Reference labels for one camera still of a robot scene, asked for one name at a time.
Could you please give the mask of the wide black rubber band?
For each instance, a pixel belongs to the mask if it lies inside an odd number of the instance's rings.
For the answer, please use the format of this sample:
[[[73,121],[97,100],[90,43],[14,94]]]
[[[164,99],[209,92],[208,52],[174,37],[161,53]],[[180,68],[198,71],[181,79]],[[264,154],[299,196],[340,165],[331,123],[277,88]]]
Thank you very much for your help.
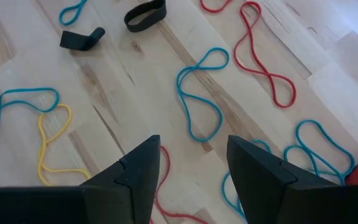
[[[105,30],[102,27],[96,28],[90,35],[81,35],[64,30],[60,39],[60,47],[88,51],[99,42],[104,34]]]
[[[145,18],[143,18],[139,23],[130,25],[130,21],[135,19],[136,17],[144,14],[146,12],[150,12],[155,10],[153,13],[149,14]],[[167,7],[166,7],[166,0],[151,0],[149,2],[145,2],[139,4],[138,6],[131,9],[125,16],[124,16],[124,23],[127,29],[130,32],[141,32],[143,30],[148,29],[152,25],[158,23],[159,21],[163,20],[167,15]]]

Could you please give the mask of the yellow rubber band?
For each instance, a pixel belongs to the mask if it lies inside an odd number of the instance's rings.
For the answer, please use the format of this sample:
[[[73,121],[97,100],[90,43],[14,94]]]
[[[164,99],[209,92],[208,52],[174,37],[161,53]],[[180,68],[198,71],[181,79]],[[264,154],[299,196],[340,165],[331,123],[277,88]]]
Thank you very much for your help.
[[[37,166],[37,173],[38,173],[39,179],[46,186],[52,186],[53,184],[51,184],[48,181],[48,179],[44,176],[44,171],[51,172],[51,173],[78,172],[78,173],[83,174],[87,180],[89,180],[91,178],[91,174],[85,169],[52,169],[52,168],[49,168],[48,166],[46,166],[44,163],[48,145],[51,142],[53,142],[54,140],[56,140],[57,138],[59,138],[68,129],[68,127],[71,124],[71,121],[73,119],[72,109],[68,105],[59,103],[57,105],[57,107],[64,108],[67,111],[68,117],[67,117],[67,120],[65,121],[65,124],[62,126],[62,128],[51,138],[47,137],[46,132],[44,130],[43,121],[44,121],[46,114],[42,113],[38,118],[38,129],[39,129],[39,132],[41,135],[42,145],[41,145],[41,148],[39,151],[39,162],[38,162],[38,166]]]

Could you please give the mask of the teal rubber band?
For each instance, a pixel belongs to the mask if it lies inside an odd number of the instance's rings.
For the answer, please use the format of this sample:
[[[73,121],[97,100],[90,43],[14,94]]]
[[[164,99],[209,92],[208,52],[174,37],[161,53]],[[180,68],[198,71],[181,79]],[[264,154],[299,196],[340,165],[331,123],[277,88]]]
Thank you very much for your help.
[[[304,124],[306,123],[312,123],[314,124],[320,131],[320,133],[326,138],[326,140],[328,140],[335,148],[339,149],[342,153],[344,153],[348,159],[349,159],[349,168],[345,171],[345,172],[339,172],[334,166],[332,166],[327,160],[325,160],[323,157],[321,157],[319,154],[315,153],[309,146],[307,146],[300,135],[301,132],[301,128]],[[284,149],[283,152],[283,158],[285,161],[289,161],[288,155],[289,152],[292,149],[299,149],[301,151],[303,151],[310,159],[311,164],[313,166],[312,169],[308,169],[309,172],[313,172],[315,175],[317,175],[318,177],[321,174],[324,175],[330,175],[330,176],[334,176],[337,179],[339,179],[341,185],[346,185],[346,177],[356,168],[356,160],[353,156],[353,154],[351,154],[348,150],[346,150],[344,147],[342,147],[340,144],[338,144],[327,132],[326,130],[323,128],[323,125],[314,120],[314,119],[306,119],[301,121],[296,129],[295,129],[295,137],[296,140],[298,141],[298,144],[295,145],[291,145],[288,146]],[[323,171],[320,170],[318,168],[318,165],[316,163],[316,159],[320,160],[324,165],[326,165],[328,168],[331,169],[331,172],[329,171]]]
[[[61,25],[70,26],[70,25],[74,24],[78,20],[81,12],[83,10],[83,7],[84,7],[84,5],[86,4],[87,1],[88,0],[81,0],[78,4],[63,8],[60,11],[59,17],[58,17],[59,22],[61,23]],[[65,14],[70,12],[70,11],[75,11],[75,15],[69,21],[64,21]]]
[[[259,146],[263,146],[263,148],[266,151],[272,153],[272,150],[271,150],[270,146],[265,141],[263,141],[261,139],[252,140],[251,143],[259,145]],[[240,201],[239,197],[237,197],[237,202],[236,203],[232,203],[229,200],[229,198],[227,197],[226,184],[227,184],[227,180],[228,180],[228,178],[230,176],[231,176],[230,172],[227,172],[225,174],[225,176],[223,177],[223,181],[222,181],[222,184],[221,184],[221,192],[222,192],[222,195],[223,195],[223,199],[236,213],[238,213],[244,219],[245,224],[248,224],[246,216],[245,216],[245,213],[244,213],[244,211],[242,209],[242,205],[241,205],[241,201]]]
[[[222,65],[217,65],[217,66],[202,66],[202,63],[212,53],[215,53],[215,52],[219,52],[224,55],[224,57],[225,57],[224,63]],[[188,123],[188,132],[189,132],[190,137],[193,138],[197,142],[208,142],[212,138],[214,138],[215,135],[217,135],[217,133],[219,132],[219,130],[221,129],[221,127],[223,125],[223,120],[224,120],[223,112],[222,112],[221,108],[216,103],[213,103],[211,100],[183,91],[182,84],[183,84],[186,76],[189,75],[190,73],[193,73],[197,70],[205,70],[205,71],[207,71],[207,70],[222,70],[228,65],[229,60],[230,60],[229,52],[226,49],[224,49],[222,47],[213,47],[206,52],[206,54],[203,56],[203,58],[199,62],[195,63],[194,65],[190,65],[190,66],[187,66],[187,67],[181,69],[177,74],[177,77],[176,77],[177,92],[178,92],[178,96],[179,96],[180,101],[182,102],[184,110],[185,110],[186,119],[187,119],[187,123]],[[191,118],[190,111],[188,109],[188,105],[185,101],[185,97],[192,98],[194,100],[198,100],[202,103],[206,103],[207,105],[210,105],[214,110],[216,110],[216,112],[218,114],[218,124],[217,124],[216,128],[214,129],[214,131],[209,136],[199,138],[194,134],[193,128],[192,128],[192,118]]]
[[[8,101],[7,103],[2,102],[4,96],[8,95],[8,94],[30,93],[30,92],[41,92],[41,91],[50,91],[55,95],[55,101],[53,102],[53,104],[50,107],[48,107],[46,109],[39,108],[39,107],[35,106],[34,104],[29,103],[28,101],[24,101],[24,100],[13,100],[13,101]],[[49,112],[53,111],[58,106],[59,102],[60,102],[59,92],[56,89],[50,88],[50,87],[16,88],[16,89],[11,89],[11,90],[6,90],[0,94],[0,122],[1,122],[2,110],[7,106],[11,106],[14,104],[24,104],[24,105],[30,106],[31,108],[33,108],[39,112],[49,113]]]

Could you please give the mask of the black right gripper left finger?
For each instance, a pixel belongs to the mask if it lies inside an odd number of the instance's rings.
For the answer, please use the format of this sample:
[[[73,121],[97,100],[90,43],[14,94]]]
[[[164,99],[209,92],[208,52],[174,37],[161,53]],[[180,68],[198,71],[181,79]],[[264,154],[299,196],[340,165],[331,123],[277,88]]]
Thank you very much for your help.
[[[153,135],[82,184],[87,224],[149,224],[160,171],[160,136]]]

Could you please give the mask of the red rubber band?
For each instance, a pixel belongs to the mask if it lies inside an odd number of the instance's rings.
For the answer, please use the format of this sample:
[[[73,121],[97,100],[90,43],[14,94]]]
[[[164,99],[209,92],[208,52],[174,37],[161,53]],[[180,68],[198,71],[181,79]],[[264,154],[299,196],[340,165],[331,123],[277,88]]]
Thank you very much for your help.
[[[252,24],[250,24],[249,20],[246,17],[246,13],[245,13],[245,8],[246,7],[253,7],[257,12],[257,17],[256,17],[255,21]],[[254,36],[253,36],[252,28],[253,28],[253,26],[255,26],[255,24],[258,22],[258,20],[262,16],[262,8],[261,8],[260,4],[255,2],[255,1],[246,1],[241,5],[241,7],[239,9],[239,12],[240,12],[240,16],[242,17],[242,20],[244,21],[244,24],[245,24],[245,26],[247,28],[247,32],[235,44],[235,47],[234,47],[234,61],[235,61],[236,65],[239,68],[243,69],[244,71],[247,71],[247,72],[250,72],[250,73],[256,73],[256,74],[259,74],[259,75],[264,75],[264,76],[266,76],[268,78],[268,80],[270,82],[271,89],[272,89],[272,99],[273,99],[273,102],[275,103],[275,105],[277,107],[279,107],[279,108],[289,108],[289,107],[293,106],[295,101],[296,101],[296,97],[297,97],[297,90],[296,90],[295,84],[289,78],[287,78],[287,77],[285,77],[283,75],[279,75],[279,74],[276,74],[276,73],[270,73],[267,70],[267,68],[264,66],[264,64],[259,60],[259,58],[258,58],[258,56],[256,54],[256,51],[255,51]],[[241,62],[239,57],[237,56],[237,50],[238,50],[239,46],[241,45],[241,43],[246,39],[246,37],[248,37],[249,40],[250,40],[251,55],[252,55],[254,61],[257,63],[257,65],[259,66],[259,68],[261,70],[255,70],[255,69],[246,67]],[[276,90],[276,86],[275,86],[275,82],[274,82],[275,78],[276,79],[281,79],[281,80],[287,82],[291,87],[291,92],[292,92],[291,100],[286,105],[281,104],[278,101],[277,90]]]
[[[184,213],[170,213],[168,211],[166,211],[160,204],[159,200],[158,200],[158,193],[159,190],[161,188],[161,186],[164,184],[164,182],[166,181],[169,173],[170,173],[170,169],[171,169],[171,160],[170,160],[170,155],[169,152],[167,151],[167,149],[164,146],[160,146],[161,148],[161,152],[163,153],[163,156],[165,158],[165,162],[166,162],[166,170],[164,172],[164,175],[162,177],[162,180],[158,183],[157,188],[156,188],[156,192],[155,192],[155,200],[154,200],[154,204],[157,207],[158,211],[164,216],[164,217],[170,217],[170,218],[185,218],[185,219],[190,219],[193,221],[198,222],[199,224],[208,224],[208,222],[194,216],[194,215],[189,215],[189,214],[184,214]]]
[[[210,8],[208,7],[206,4],[205,4],[205,0],[200,0],[200,5],[201,7],[207,11],[207,12],[210,12],[210,13],[219,13],[221,11],[223,11],[233,0],[225,0],[223,5],[219,8],[216,8],[216,9],[213,9],[213,8]]]

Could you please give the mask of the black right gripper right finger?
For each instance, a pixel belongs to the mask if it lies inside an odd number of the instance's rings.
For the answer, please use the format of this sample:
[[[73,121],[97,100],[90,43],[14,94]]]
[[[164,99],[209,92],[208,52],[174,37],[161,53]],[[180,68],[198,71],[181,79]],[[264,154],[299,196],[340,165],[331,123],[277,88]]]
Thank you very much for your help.
[[[323,193],[332,182],[235,135],[228,137],[227,161],[249,224],[337,221],[337,211]]]

